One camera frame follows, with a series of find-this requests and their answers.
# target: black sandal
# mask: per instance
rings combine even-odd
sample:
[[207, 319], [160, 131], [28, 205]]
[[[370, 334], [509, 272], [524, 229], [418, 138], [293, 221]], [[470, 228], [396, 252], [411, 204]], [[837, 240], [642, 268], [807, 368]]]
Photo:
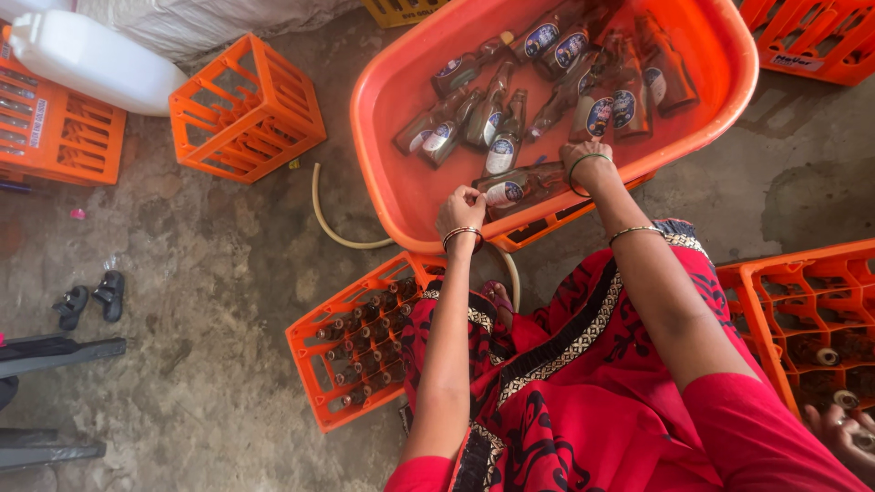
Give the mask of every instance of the black sandal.
[[115, 270], [106, 272], [100, 285], [91, 292], [91, 297], [103, 305], [103, 319], [115, 323], [122, 317], [124, 277]]
[[85, 285], [76, 285], [70, 292], [64, 294], [64, 301], [52, 305], [52, 309], [60, 313], [58, 326], [64, 331], [76, 329], [79, 324], [79, 315], [88, 303], [88, 288]]

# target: woman's foot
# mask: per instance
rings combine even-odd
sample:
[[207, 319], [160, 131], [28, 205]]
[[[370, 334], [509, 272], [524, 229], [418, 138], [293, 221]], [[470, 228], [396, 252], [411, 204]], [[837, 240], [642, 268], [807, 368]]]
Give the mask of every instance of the woman's foot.
[[495, 304], [498, 322], [510, 331], [514, 324], [514, 305], [510, 303], [508, 290], [500, 282], [490, 280], [483, 285], [483, 295]]

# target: green bangle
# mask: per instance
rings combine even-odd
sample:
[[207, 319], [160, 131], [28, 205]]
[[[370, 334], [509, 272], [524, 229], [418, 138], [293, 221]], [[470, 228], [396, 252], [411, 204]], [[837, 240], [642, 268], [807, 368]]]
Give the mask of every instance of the green bangle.
[[584, 198], [592, 198], [592, 197], [588, 194], [580, 193], [578, 190], [574, 189], [574, 183], [571, 181], [571, 175], [574, 173], [574, 168], [577, 167], [577, 165], [580, 161], [584, 160], [585, 158], [590, 158], [592, 156], [606, 158], [608, 160], [608, 162], [613, 164], [613, 160], [611, 158], [607, 157], [605, 154], [599, 154], [597, 152], [593, 152], [592, 154], [586, 154], [586, 155], [578, 158], [576, 161], [574, 161], [574, 164], [571, 165], [571, 169], [568, 171], [568, 184], [571, 186], [572, 192], [574, 192], [577, 196], [582, 196]]

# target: garden hose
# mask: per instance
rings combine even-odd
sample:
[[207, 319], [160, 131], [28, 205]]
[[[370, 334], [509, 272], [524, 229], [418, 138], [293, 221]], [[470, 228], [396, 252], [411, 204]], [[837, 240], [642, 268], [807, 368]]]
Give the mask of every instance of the garden hose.
[[[330, 227], [328, 227], [328, 223], [326, 222], [326, 218], [322, 215], [322, 207], [319, 206], [319, 170], [322, 168], [320, 163], [316, 163], [313, 166], [313, 186], [312, 186], [312, 194], [313, 194], [313, 211], [316, 212], [316, 219], [319, 221], [319, 225], [322, 226], [322, 230], [328, 234], [328, 237], [331, 237], [334, 241], [343, 244], [348, 248], [353, 248], [354, 250], [376, 250], [377, 248], [383, 248], [385, 246], [389, 246], [390, 244], [394, 244], [395, 241], [390, 237], [387, 239], [383, 239], [382, 241], [375, 242], [352, 242], [348, 241], [337, 235]], [[520, 273], [516, 269], [516, 264], [514, 263], [514, 259], [504, 250], [496, 247], [499, 254], [502, 258], [504, 258], [504, 263], [507, 264], [507, 271], [510, 272], [510, 283], [514, 291], [513, 301], [511, 304], [514, 305], [514, 311], [520, 311]]]

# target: woman's arm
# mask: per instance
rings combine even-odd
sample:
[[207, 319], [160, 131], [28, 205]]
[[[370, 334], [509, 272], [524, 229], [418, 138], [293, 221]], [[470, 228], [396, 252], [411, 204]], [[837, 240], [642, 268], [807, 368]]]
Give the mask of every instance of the woman's arm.
[[[476, 200], [474, 206], [469, 200]], [[486, 196], [460, 186], [441, 206], [435, 226], [441, 237], [459, 227], [483, 227]], [[468, 275], [477, 236], [465, 232], [447, 244], [444, 285], [435, 305], [423, 371], [416, 393], [416, 420], [401, 462], [419, 456], [455, 459], [468, 430]]]
[[[599, 143], [567, 144], [560, 150], [568, 167], [589, 153], [613, 155], [610, 146]], [[586, 158], [575, 166], [571, 179], [592, 196], [607, 237], [653, 225], [611, 161]], [[757, 378], [661, 235], [651, 230], [627, 232], [613, 242], [612, 249], [626, 293], [678, 390], [683, 392], [696, 378], [718, 372]]]

